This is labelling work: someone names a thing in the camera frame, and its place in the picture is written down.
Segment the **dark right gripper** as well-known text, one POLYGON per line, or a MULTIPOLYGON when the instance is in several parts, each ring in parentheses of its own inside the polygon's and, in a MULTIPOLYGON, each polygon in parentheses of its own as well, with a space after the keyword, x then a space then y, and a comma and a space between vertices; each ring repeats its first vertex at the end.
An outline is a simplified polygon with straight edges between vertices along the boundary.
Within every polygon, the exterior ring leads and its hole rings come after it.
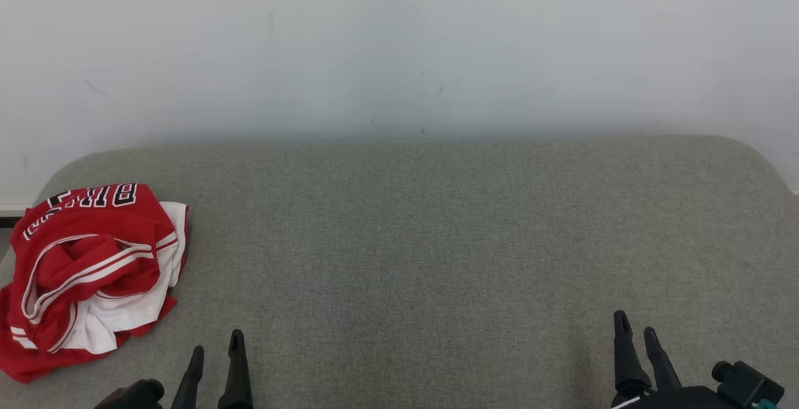
POLYGON ((647 357, 653 367, 657 391, 641 367, 630 321, 624 310, 614 312, 614 377, 617 392, 611 408, 736 408, 705 386, 682 387, 681 380, 653 327, 643 332, 647 357))

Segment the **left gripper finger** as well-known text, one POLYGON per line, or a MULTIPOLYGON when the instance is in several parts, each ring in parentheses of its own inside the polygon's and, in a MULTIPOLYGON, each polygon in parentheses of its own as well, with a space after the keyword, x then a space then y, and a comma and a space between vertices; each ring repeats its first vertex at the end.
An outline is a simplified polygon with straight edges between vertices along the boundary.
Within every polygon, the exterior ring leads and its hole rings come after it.
POLYGON ((197 408, 197 392, 203 377, 203 346, 194 347, 189 365, 172 400, 172 409, 197 408))
POLYGON ((229 367, 225 391, 218 400, 218 408, 254 409, 245 338, 240 329, 232 330, 228 357, 229 367))

